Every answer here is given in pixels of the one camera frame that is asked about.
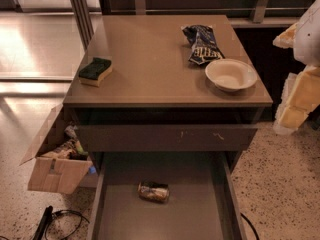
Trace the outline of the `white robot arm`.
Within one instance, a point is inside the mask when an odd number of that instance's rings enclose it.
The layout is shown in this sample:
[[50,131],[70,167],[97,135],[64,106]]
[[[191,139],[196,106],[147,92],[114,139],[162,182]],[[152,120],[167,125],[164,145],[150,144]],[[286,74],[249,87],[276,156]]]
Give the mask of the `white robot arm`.
[[273,40],[279,48],[292,48],[294,59],[305,65],[285,80],[277,108],[274,131],[279,135],[295,132],[320,105],[320,0]]

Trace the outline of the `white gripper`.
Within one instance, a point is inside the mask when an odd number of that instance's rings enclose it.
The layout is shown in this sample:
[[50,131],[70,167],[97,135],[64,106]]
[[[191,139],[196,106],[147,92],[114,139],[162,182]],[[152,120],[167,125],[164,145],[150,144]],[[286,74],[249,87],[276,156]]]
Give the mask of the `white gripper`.
[[[273,45],[288,49],[293,47],[297,24],[292,24],[273,40]],[[278,135],[290,135],[320,104],[320,67],[306,66],[299,74],[288,76],[288,96],[275,115],[273,130]]]

